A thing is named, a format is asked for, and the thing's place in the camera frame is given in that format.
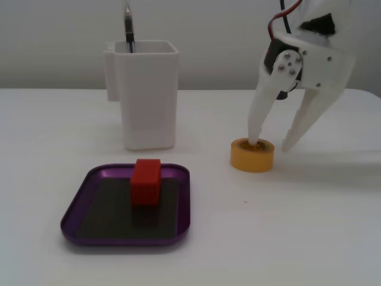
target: white plastic container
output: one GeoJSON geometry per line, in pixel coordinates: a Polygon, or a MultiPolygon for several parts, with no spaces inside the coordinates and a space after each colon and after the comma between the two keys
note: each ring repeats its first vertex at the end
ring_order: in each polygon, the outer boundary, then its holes
{"type": "Polygon", "coordinates": [[[167,41],[107,43],[109,101],[120,101],[126,149],[170,148],[176,131],[179,52],[167,41]]]}

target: red block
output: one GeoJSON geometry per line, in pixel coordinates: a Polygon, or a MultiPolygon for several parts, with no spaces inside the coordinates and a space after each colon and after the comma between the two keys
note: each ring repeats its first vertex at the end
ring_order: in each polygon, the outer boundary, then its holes
{"type": "Polygon", "coordinates": [[[161,162],[159,159],[138,159],[130,181],[133,206],[156,206],[161,186],[161,162]]]}

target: yellow tape roll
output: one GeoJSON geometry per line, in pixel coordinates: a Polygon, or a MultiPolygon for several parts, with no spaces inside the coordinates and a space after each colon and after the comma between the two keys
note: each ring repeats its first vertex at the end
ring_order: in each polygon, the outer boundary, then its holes
{"type": "Polygon", "coordinates": [[[274,145],[260,139],[256,145],[249,144],[247,138],[232,143],[230,164],[238,170],[260,173],[273,168],[274,145]]]}

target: table surface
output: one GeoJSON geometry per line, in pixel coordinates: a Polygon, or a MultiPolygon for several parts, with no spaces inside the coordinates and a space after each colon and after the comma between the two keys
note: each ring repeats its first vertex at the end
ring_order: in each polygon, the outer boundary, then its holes
{"type": "Polygon", "coordinates": [[[252,93],[180,91],[175,148],[128,152],[105,91],[0,90],[2,284],[380,285],[381,99],[345,91],[282,153],[302,98],[293,92],[261,134],[276,146],[274,169],[252,174],[229,164],[252,93]],[[68,243],[60,220],[87,172],[137,158],[190,170],[187,237],[164,248],[68,243]]]}

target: white wall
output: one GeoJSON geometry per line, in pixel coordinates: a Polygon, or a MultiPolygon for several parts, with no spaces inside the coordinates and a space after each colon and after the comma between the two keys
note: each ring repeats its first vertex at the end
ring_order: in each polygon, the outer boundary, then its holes
{"type": "MultiPolygon", "coordinates": [[[[180,88],[255,88],[279,0],[130,5],[138,39],[168,39],[180,50],[180,88]]],[[[354,0],[354,10],[353,30],[335,42],[357,54],[350,87],[381,95],[381,1],[354,0]]],[[[124,39],[122,15],[123,0],[1,0],[0,87],[104,88],[102,50],[124,39]]]]}

